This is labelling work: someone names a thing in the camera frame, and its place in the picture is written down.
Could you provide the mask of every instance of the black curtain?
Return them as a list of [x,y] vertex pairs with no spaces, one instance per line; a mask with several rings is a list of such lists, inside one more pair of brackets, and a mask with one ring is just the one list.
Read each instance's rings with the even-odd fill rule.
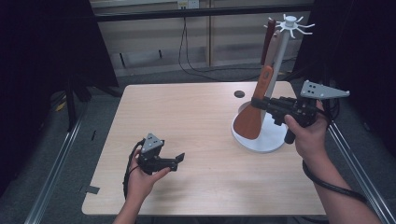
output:
[[70,76],[118,86],[98,24],[78,17],[93,17],[88,0],[0,2],[1,194]]
[[294,71],[314,81],[333,78],[348,101],[396,156],[396,32],[390,1],[316,1]]

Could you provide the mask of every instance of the wire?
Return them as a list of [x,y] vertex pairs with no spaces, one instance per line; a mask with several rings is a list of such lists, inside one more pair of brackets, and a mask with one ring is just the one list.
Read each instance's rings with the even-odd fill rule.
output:
[[350,190],[350,189],[343,189],[343,188],[334,186],[334,185],[329,184],[329,183],[319,179],[318,177],[314,176],[309,171],[308,166],[306,165],[305,161],[303,161],[303,171],[306,174],[306,176],[309,179],[311,179],[315,184],[317,184],[317,185],[319,185],[319,186],[321,186],[321,187],[323,187],[325,189],[329,189],[329,190],[335,191],[337,193],[344,194],[344,195],[346,195],[348,197],[351,197],[353,199],[361,201],[362,203],[367,203],[367,199],[363,195],[359,194],[358,192]]
[[310,217],[301,217],[302,219],[304,219],[305,221],[309,221],[312,223],[318,223],[318,224],[328,224],[330,223],[329,220],[317,220],[317,219],[313,219]]
[[124,179],[123,179],[123,182],[122,182],[125,199],[126,199],[126,196],[127,196],[127,194],[128,194],[129,175],[131,174],[131,172],[132,172],[134,169],[136,169],[137,167],[139,167],[139,165],[137,165],[137,166],[134,167],[132,170],[129,170],[129,168],[131,167],[132,159],[133,159],[133,157],[134,157],[134,152],[136,151],[136,149],[137,149],[139,146],[143,146],[143,145],[145,144],[145,141],[146,141],[146,139],[143,138],[143,140],[141,140],[140,142],[136,143],[136,145],[134,146],[134,149],[132,149],[131,155],[129,155],[128,164],[127,164],[127,166],[126,166],[126,171],[125,171],[125,176],[124,176]]
[[[189,67],[190,67],[190,69],[191,69],[192,71],[195,71],[195,72],[198,72],[198,73],[210,73],[210,72],[213,72],[213,71],[227,71],[227,70],[260,70],[261,68],[251,68],[251,67],[230,67],[230,68],[214,68],[214,69],[208,69],[208,70],[198,70],[198,69],[196,69],[196,68],[193,68],[192,65],[191,65],[191,63],[190,63],[190,58],[189,58],[189,40],[188,40],[188,32],[187,32],[187,22],[186,22],[186,18],[184,18],[183,33],[182,33],[182,35],[181,35],[180,48],[179,48],[179,50],[178,50],[178,64],[179,64],[180,68],[181,68],[185,73],[187,73],[187,74],[189,74],[189,75],[198,76],[198,77],[205,77],[205,78],[208,78],[208,79],[211,79],[211,80],[214,80],[214,81],[221,81],[221,82],[240,82],[240,81],[247,81],[247,80],[251,80],[251,79],[253,79],[253,78],[256,78],[256,77],[258,77],[258,76],[260,75],[260,74],[258,74],[258,75],[255,75],[255,76],[253,76],[253,77],[247,77],[247,78],[243,78],[243,79],[240,79],[240,80],[231,81],[231,80],[218,79],[218,78],[214,78],[214,77],[208,77],[208,76],[205,76],[205,75],[202,75],[202,74],[191,73],[191,72],[187,71],[187,70],[181,65],[181,62],[180,62],[180,58],[181,58],[181,49],[182,49],[182,46],[183,46],[183,40],[184,40],[184,38],[186,38],[186,58],[187,58],[187,63],[188,63],[188,65],[189,65]],[[296,59],[296,58],[290,58],[290,59],[287,59],[287,60],[282,61],[282,63],[285,63],[285,62],[288,62],[288,61],[293,61],[293,60],[295,60],[295,59]]]
[[62,91],[59,96],[57,96],[55,99],[50,100],[50,108],[53,108],[57,105],[59,105],[61,103],[61,101],[63,100],[63,98],[66,96],[66,91]]
[[[326,86],[331,86],[331,76],[329,75],[329,67],[326,63],[323,63],[323,84]],[[327,106],[327,110],[330,112],[331,119],[335,120],[340,113],[340,101],[338,98],[334,98],[328,100],[325,104]]]
[[300,221],[297,219],[297,217],[293,217],[294,221],[296,221],[298,224],[301,224]]

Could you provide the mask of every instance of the wall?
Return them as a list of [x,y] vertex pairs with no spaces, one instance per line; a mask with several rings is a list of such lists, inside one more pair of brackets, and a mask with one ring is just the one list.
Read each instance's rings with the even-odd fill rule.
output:
[[[95,14],[101,13],[121,13],[121,12],[141,12],[155,10],[177,9],[177,1],[152,0],[151,4],[141,4],[140,1],[99,1],[91,0]],[[201,0],[200,8],[209,7],[254,7],[270,5],[290,5],[290,4],[310,4],[312,0],[294,1],[235,1],[235,0]],[[309,17],[309,12],[292,13],[293,16],[304,19],[300,22],[305,24]],[[250,14],[250,15],[230,15],[213,17],[187,18],[189,54],[191,63],[197,66],[224,65],[234,63],[255,63],[260,61],[261,48],[265,37],[266,29],[263,27],[268,22],[268,17],[283,21],[283,13],[272,14]],[[177,55],[180,48],[181,36],[183,33],[184,21],[182,18],[158,19],[145,21],[110,21],[100,22],[107,50],[112,56],[115,68],[120,67],[119,53],[126,54],[126,60],[139,57],[137,54],[145,54],[149,51],[154,57],[158,57],[158,50],[172,51]],[[291,39],[285,58],[297,56],[298,49],[302,41],[301,35],[296,35]],[[235,53],[222,53],[225,49],[235,49]],[[204,52],[204,62],[195,61],[194,53]],[[150,60],[152,66],[156,66],[155,60]],[[138,66],[135,60],[128,61],[127,67]],[[123,75],[132,74],[130,70]]]

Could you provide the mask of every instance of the wooden table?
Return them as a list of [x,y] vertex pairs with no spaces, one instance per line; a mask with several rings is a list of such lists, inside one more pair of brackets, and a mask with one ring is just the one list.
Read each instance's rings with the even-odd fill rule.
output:
[[[132,85],[125,89],[82,211],[117,214],[124,202],[122,180],[133,146],[148,133],[165,140],[160,156],[184,161],[157,182],[140,215],[286,216],[324,215],[294,145],[266,154],[234,140],[232,121],[250,100],[256,82]],[[243,91],[244,98],[236,98]],[[273,97],[291,96],[277,82]]]

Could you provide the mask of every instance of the gray floor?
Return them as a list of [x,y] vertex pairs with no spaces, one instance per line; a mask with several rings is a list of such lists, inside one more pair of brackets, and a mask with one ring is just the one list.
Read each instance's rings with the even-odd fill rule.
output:
[[[180,70],[140,76],[124,76],[119,77],[120,87],[115,90],[122,91],[125,86],[130,84],[209,82],[214,81],[213,79],[221,81],[257,79],[260,71],[259,64],[240,64],[238,67],[257,69],[225,70],[204,74],[190,71],[199,76],[189,75]],[[288,71],[291,67],[292,62],[289,65],[285,63],[282,66],[282,71]],[[302,83],[301,79],[291,82],[296,92],[299,91]],[[86,216],[81,212],[85,197],[81,188],[88,186],[91,182],[93,171],[120,102],[119,98],[106,95],[99,90],[90,89],[90,91],[92,100],[86,105],[78,103],[78,111],[82,111],[84,106],[87,106],[87,111],[85,116],[82,117],[78,135],[67,155],[62,174],[56,182],[41,223],[111,223],[114,219],[114,216]],[[336,122],[363,168],[386,199],[391,211],[395,213],[396,159],[389,155],[375,133],[367,132],[364,129],[362,119],[347,100],[341,101],[341,113]],[[0,223],[23,223],[27,218],[41,187],[46,181],[51,166],[58,156],[66,137],[67,125],[66,109],[60,112],[55,112],[53,109],[50,111],[41,132],[40,141],[37,143],[35,154],[25,164],[22,173],[10,184],[4,196],[0,199]],[[327,136],[326,144],[333,162],[343,177],[353,189],[361,191],[354,175],[330,136]],[[300,223],[306,223],[300,217],[298,217],[298,220]],[[187,217],[177,219],[174,217],[141,217],[140,221],[142,223],[192,223]],[[222,217],[207,218],[205,222],[209,223],[207,221],[231,223],[226,222]],[[251,220],[239,221],[241,220],[233,223],[297,223],[293,217],[252,217]]]

